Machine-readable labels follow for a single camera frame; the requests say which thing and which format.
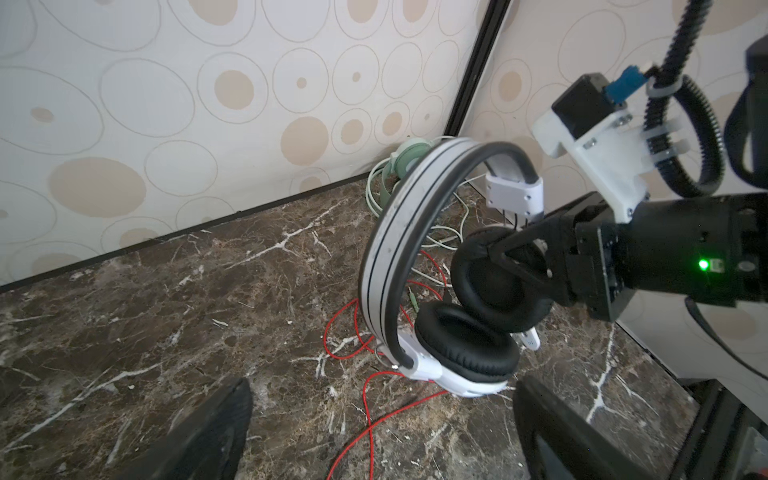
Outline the white black headphones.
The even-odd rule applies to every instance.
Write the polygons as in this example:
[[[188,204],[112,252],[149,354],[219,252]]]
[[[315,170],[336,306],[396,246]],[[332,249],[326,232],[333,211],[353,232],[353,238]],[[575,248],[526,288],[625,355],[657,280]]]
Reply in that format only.
[[[518,145],[443,137],[402,179],[386,176],[390,154],[366,178],[375,224],[358,277],[359,312],[376,353],[409,380],[464,398],[505,390],[522,344],[536,346],[548,297],[489,259],[490,224],[448,225],[469,215],[462,189],[484,180],[503,212],[537,220],[543,181]]]

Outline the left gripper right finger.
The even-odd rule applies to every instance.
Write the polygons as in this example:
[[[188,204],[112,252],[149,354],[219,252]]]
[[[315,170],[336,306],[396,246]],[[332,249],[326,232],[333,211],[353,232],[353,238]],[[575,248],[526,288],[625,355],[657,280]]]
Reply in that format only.
[[[516,383],[513,411],[532,479],[651,477],[530,375]]]

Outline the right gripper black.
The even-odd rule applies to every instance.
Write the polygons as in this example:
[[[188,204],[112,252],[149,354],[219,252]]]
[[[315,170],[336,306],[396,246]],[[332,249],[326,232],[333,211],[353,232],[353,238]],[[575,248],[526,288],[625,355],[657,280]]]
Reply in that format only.
[[[593,191],[522,230],[495,224],[488,247],[493,264],[519,277],[536,295],[582,303],[589,316],[616,321],[635,290],[621,277],[620,226]]]

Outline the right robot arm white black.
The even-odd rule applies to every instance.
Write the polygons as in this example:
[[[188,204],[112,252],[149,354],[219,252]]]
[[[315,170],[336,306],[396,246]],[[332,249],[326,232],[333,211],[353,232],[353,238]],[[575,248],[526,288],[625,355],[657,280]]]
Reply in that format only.
[[[767,42],[747,49],[746,86],[720,123],[684,71],[711,7],[686,5],[662,64],[586,74],[554,101],[535,138],[596,190],[492,241],[492,263],[606,321],[638,290],[683,295],[701,328],[704,304],[766,299]]]

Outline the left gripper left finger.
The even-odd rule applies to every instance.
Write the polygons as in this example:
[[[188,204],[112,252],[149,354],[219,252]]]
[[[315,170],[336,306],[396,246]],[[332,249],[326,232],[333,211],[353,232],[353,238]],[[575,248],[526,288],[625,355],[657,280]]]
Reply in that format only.
[[[233,479],[244,452],[252,412],[248,380],[231,378],[117,477]]]

